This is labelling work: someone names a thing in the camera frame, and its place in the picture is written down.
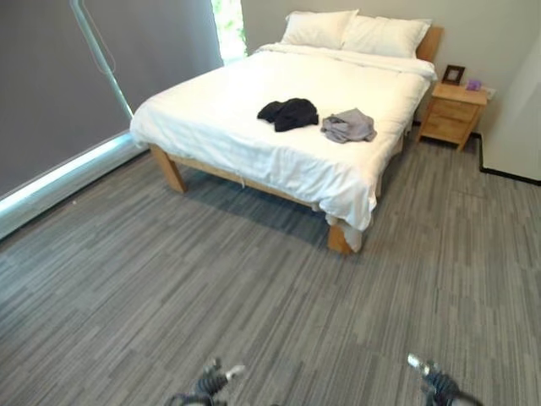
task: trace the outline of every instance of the gray carpet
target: gray carpet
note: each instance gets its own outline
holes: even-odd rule
[[[408,352],[541,403],[541,190],[406,145],[360,255],[324,218],[149,156],[0,245],[0,404],[160,405],[212,357],[232,406],[421,405]]]

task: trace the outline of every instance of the gray blind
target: gray blind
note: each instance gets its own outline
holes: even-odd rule
[[[221,65],[210,0],[86,0],[135,110]],[[125,130],[68,0],[0,2],[0,195]]]

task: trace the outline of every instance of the nightstand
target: nightstand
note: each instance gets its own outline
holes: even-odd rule
[[[461,86],[439,83],[432,92],[429,108],[417,135],[458,144],[462,151],[487,105],[484,91],[467,91]]]

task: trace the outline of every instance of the white pillow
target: white pillow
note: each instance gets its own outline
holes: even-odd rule
[[[358,10],[337,13],[291,13],[281,42],[289,45],[310,45],[340,49],[346,27]]]
[[[430,20],[386,19],[359,15],[347,27],[344,51],[387,57],[415,58],[415,50],[430,27]]]

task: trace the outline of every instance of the picture frame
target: picture frame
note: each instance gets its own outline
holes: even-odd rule
[[[462,76],[464,75],[464,70],[466,70],[466,68],[463,66],[447,65],[441,83],[459,86]]]

